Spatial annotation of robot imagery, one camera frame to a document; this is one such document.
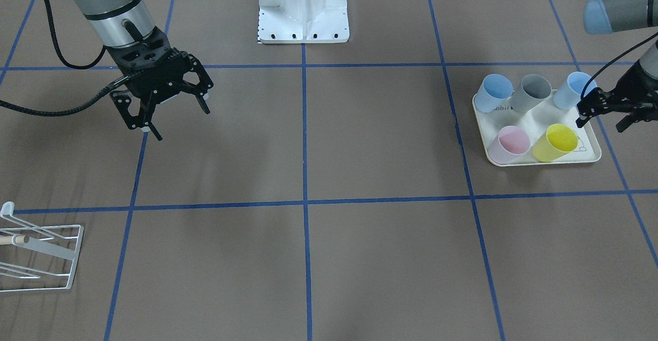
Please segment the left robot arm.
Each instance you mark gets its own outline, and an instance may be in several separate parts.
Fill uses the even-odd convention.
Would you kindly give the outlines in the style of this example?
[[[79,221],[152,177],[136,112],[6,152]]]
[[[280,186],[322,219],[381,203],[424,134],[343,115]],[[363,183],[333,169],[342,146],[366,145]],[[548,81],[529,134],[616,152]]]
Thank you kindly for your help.
[[[589,0],[583,9],[583,27],[588,34],[611,34],[619,31],[653,28],[657,23],[657,0]],[[632,52],[647,42],[648,50],[616,83],[615,88],[585,88],[577,104],[578,128],[588,121],[611,112],[626,114],[616,124],[619,133],[640,121],[656,121],[657,53],[656,34],[637,43]]]

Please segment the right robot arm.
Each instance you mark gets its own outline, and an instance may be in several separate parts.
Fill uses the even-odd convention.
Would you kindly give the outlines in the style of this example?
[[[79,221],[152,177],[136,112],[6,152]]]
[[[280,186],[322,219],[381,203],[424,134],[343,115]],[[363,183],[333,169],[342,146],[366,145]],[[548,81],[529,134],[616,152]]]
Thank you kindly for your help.
[[[67,62],[59,48],[49,0],[46,8],[51,40],[57,57],[68,68],[90,69],[87,65]],[[125,126],[130,130],[151,132],[162,136],[153,125],[158,105],[180,93],[193,96],[205,114],[208,92],[214,84],[202,63],[188,52],[174,48],[167,35],[157,27],[143,0],[73,0],[100,38],[102,53],[108,53],[122,76],[102,88],[85,104],[66,111],[36,111],[2,101],[2,107],[15,112],[40,117],[64,117],[88,109],[104,97],[109,97]]]

